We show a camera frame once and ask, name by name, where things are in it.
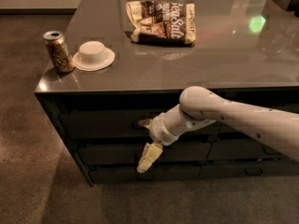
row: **can lid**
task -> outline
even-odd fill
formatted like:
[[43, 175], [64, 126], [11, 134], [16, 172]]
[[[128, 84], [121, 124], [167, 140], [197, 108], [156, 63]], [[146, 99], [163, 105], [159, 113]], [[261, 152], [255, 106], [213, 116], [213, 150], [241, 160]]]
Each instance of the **can lid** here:
[[46, 32], [43, 37], [45, 40], [54, 41], [61, 38], [64, 35], [61, 31], [48, 31]]

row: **chip bag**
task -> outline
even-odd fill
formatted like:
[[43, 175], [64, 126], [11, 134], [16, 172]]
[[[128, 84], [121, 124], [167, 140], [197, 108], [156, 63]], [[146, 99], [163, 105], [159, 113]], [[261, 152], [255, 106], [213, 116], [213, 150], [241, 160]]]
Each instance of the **chip bag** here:
[[167, 40], [187, 46], [195, 44], [194, 4], [134, 1], [126, 3], [126, 11], [135, 27], [131, 35], [134, 42], [152, 37], [155, 41]]

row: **green light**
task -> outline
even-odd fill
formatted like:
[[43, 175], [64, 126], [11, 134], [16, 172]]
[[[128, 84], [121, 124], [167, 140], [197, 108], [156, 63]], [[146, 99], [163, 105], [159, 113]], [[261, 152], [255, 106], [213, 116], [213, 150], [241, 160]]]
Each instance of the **green light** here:
[[262, 31], [264, 23], [265, 18], [263, 18], [262, 16], [253, 17], [250, 20], [249, 28], [254, 34], [256, 34]]

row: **gray countertop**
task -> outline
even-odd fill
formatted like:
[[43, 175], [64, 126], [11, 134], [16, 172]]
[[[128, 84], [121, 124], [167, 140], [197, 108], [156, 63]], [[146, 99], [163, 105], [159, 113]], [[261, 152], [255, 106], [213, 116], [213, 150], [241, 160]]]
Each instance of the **gray countertop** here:
[[[84, 42], [98, 40], [116, 53], [113, 64], [95, 72], [76, 68], [58, 75], [49, 63], [36, 93], [299, 85], [299, 19], [270, 0], [164, 0], [195, 3], [193, 48], [132, 43], [125, 34], [133, 31], [126, 1], [132, 0], [82, 0], [65, 33], [73, 55]], [[252, 18], [259, 21], [255, 33], [250, 30]]]

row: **drawer front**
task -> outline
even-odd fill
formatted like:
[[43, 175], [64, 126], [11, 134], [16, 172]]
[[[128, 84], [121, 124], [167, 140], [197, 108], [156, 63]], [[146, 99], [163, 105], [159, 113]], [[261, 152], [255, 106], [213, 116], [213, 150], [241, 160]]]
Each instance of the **drawer front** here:
[[208, 161], [245, 160], [245, 159], [284, 159], [282, 154], [263, 146], [254, 140], [227, 140], [212, 143]]
[[135, 167], [98, 168], [90, 171], [94, 183], [128, 182], [151, 180], [194, 180], [200, 175], [201, 167], [193, 165], [156, 166], [150, 171], [140, 174]]
[[143, 150], [139, 144], [110, 144], [89, 146], [78, 149], [78, 154], [86, 165], [137, 163], [136, 153]]
[[157, 165], [154, 180], [194, 180], [200, 175], [201, 167], [193, 165]]
[[[136, 164], [145, 144], [89, 145], [78, 149], [78, 155], [86, 165]], [[176, 142], [164, 147], [157, 162], [205, 161], [211, 148], [209, 143]]]
[[293, 161], [255, 161], [208, 163], [199, 178], [238, 177], [247, 175], [299, 175], [299, 163]]
[[148, 110], [86, 111], [63, 114], [60, 120], [73, 139], [140, 137], [148, 132], [136, 123], [157, 114]]
[[176, 142], [165, 147], [157, 162], [205, 161], [211, 145], [200, 142]]
[[90, 171], [94, 183], [136, 181], [135, 167], [99, 168]]

